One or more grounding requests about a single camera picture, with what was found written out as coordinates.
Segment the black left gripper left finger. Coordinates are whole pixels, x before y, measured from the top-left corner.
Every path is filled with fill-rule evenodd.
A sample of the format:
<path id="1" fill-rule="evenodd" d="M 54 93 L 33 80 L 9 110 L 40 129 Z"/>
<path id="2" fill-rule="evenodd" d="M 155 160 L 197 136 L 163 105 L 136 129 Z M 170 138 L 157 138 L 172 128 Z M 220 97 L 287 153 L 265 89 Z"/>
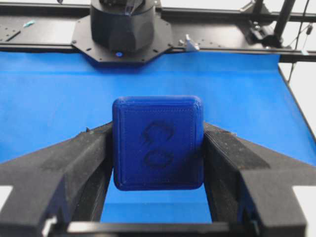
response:
<path id="1" fill-rule="evenodd" d="M 51 224 L 100 221 L 113 168 L 112 123 L 0 166 L 0 234 L 43 237 Z"/>

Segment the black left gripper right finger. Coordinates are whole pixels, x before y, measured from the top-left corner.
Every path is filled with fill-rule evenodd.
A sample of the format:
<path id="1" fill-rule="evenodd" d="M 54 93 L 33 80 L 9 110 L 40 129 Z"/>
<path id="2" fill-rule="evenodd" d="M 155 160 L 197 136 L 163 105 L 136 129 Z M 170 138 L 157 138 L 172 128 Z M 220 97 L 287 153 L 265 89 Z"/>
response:
<path id="1" fill-rule="evenodd" d="M 316 234 L 313 165 L 204 125 L 204 186 L 214 222 L 251 224 L 258 237 Z"/>

